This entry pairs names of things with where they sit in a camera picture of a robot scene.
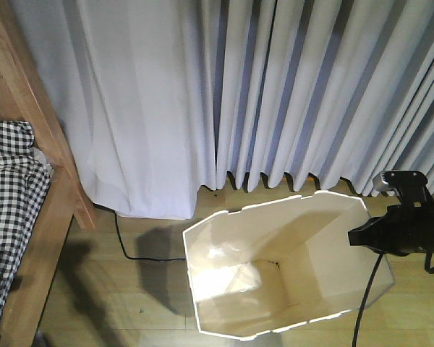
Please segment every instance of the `bedding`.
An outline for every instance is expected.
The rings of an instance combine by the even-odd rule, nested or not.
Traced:
[[[33,140],[29,123],[0,121],[0,319],[50,185]]]

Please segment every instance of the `wooden bed post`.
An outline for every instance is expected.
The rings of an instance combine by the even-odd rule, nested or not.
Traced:
[[[71,179],[77,195],[74,214],[80,228],[95,228],[95,208],[80,184],[56,113],[5,0],[0,0],[0,119],[20,119],[33,125],[37,146],[53,167],[64,168]]]

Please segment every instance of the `white trash bin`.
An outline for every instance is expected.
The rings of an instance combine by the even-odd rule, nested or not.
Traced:
[[[358,197],[316,192],[221,211],[183,233],[197,326],[252,340],[358,309],[377,254],[347,231],[370,216]],[[368,297],[394,283],[383,259]]]

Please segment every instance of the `wooden floor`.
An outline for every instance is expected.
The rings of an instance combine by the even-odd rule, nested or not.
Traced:
[[[352,194],[343,181],[332,190]],[[217,192],[202,188],[193,220],[120,218],[119,224],[131,255],[183,256],[182,231],[217,210],[314,191],[312,181],[299,193],[290,192],[285,181],[250,194],[230,184]],[[396,203],[395,197],[364,200],[372,215]],[[185,263],[124,259],[114,215],[98,214],[96,232],[72,223],[40,326],[51,347],[350,346],[356,312],[245,343],[199,334]],[[434,275],[423,270],[418,254],[388,259],[396,285],[365,311],[358,346],[434,347]]]

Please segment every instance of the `curtain fold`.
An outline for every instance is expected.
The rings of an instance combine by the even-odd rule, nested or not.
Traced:
[[[12,0],[90,198],[190,218],[228,172],[434,193],[434,1]]]

